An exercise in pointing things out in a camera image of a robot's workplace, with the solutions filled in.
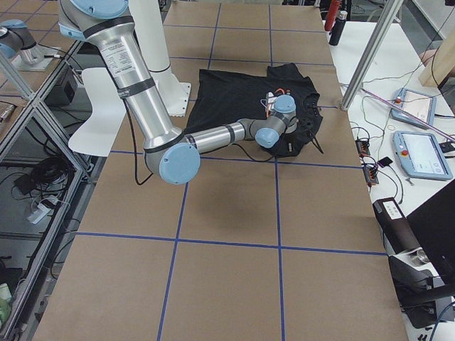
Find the white desk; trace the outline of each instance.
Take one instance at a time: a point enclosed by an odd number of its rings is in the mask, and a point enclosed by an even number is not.
[[[331,53],[340,83],[347,84],[350,82],[374,27],[374,23],[348,22],[346,23],[343,35],[341,36],[340,43],[337,46],[331,46]],[[399,77],[413,71],[419,64],[420,59],[414,51],[414,48],[411,46],[411,43],[408,41],[405,33],[401,29],[401,26],[394,23],[392,24],[392,27],[375,56],[364,81],[375,78]],[[406,75],[399,79],[376,80],[374,82],[365,83],[364,86],[365,89],[380,95],[384,99],[394,98],[398,89],[406,85],[408,80],[408,88],[431,95],[439,94],[439,90],[437,88],[423,87],[420,85],[418,77],[423,69],[424,67],[420,66],[418,70],[412,74],[412,76]],[[394,119],[389,119],[387,122],[390,108],[387,108],[375,99],[366,99],[364,101],[364,117],[362,99],[365,96],[366,94],[363,92],[359,92],[355,96],[355,99],[348,110],[349,119],[359,126],[367,129],[371,136],[380,136],[382,132],[377,127],[367,123],[365,121],[365,117],[368,121],[377,124],[380,127],[385,127],[385,136],[382,146],[380,147],[381,139],[371,139],[370,152],[376,160],[389,156],[394,161],[391,166],[395,169],[403,184],[404,199],[400,207],[404,214],[408,215],[419,207],[425,200],[447,185],[448,182],[413,178],[412,183],[414,185],[411,185],[411,183],[405,180],[408,177],[402,171],[392,147],[393,132],[395,130],[423,130]],[[442,96],[437,97],[436,113],[444,116],[453,116],[452,111]],[[434,125],[448,134],[455,134],[455,119],[435,118]],[[357,136],[358,130],[359,129],[353,130],[354,136]],[[366,133],[364,131],[360,131],[359,137],[366,137]],[[440,142],[444,140],[440,136],[437,136],[437,139]],[[455,160],[449,159],[448,164],[452,172],[455,173]],[[390,169],[384,168],[381,169],[381,171],[387,173],[390,177],[397,181],[396,175]],[[370,193],[372,202],[383,197],[393,196],[395,193],[395,186],[392,184],[391,180],[381,174],[378,175],[378,179],[380,184],[373,186]],[[401,191],[398,193],[397,202],[399,201],[400,196]],[[406,325],[410,340],[416,340],[422,333],[429,334],[429,332],[423,329],[414,329],[406,317],[405,320],[407,321]],[[455,340],[455,323],[441,323],[438,326],[434,341],[447,340]]]

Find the black water bottle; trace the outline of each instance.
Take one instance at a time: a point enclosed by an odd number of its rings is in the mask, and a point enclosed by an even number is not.
[[[335,25],[333,25],[332,31],[330,32],[330,40],[328,41],[329,45],[337,46],[338,42],[340,41],[341,34],[344,29],[344,25],[346,24],[346,18],[348,17],[348,12],[340,11],[338,13]]]

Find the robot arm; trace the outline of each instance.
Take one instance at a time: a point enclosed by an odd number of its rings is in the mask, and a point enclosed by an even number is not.
[[[127,0],[60,0],[60,32],[87,41],[101,56],[119,96],[137,120],[145,137],[149,170],[166,182],[187,183],[198,172],[200,155],[243,139],[256,139],[265,148],[296,126],[295,103],[278,97],[265,120],[242,119],[218,128],[183,135],[174,126],[133,37],[134,20]]]
[[[16,19],[3,21],[0,23],[0,53],[10,59],[17,52],[22,61],[29,65],[44,59],[43,52],[23,21]]]

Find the light blue joint cap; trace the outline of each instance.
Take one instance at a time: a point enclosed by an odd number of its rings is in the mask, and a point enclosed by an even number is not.
[[[128,0],[71,0],[77,9],[98,19],[112,19],[128,8]]]
[[[5,26],[6,28],[26,28],[27,25],[22,20],[19,19],[10,19],[5,20],[4,22],[0,23],[0,25]]]
[[[296,102],[288,94],[283,94],[275,101],[274,109],[281,114],[290,114],[295,111]]]
[[[9,46],[0,43],[0,53],[5,56],[6,59],[12,59],[16,55],[16,51]]]
[[[159,163],[159,175],[167,183],[181,185],[196,176],[200,167],[198,150],[190,144],[176,144],[168,149]]]
[[[279,134],[271,128],[261,128],[257,131],[255,140],[256,142],[264,147],[271,148],[278,142]]]
[[[84,34],[82,33],[82,31],[65,26],[61,23],[58,23],[58,25],[60,26],[60,33],[62,33],[63,36],[69,37],[69,38],[75,39],[75,40],[85,41],[85,37],[84,37]]]

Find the black monitor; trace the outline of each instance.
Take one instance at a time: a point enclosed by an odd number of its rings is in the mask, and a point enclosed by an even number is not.
[[[455,181],[407,216],[417,241],[441,278],[417,271],[399,259],[389,258],[398,299],[416,328],[435,322],[455,296]],[[446,311],[443,320],[454,320]]]
[[[407,216],[407,221],[445,284],[455,283],[455,181]]]

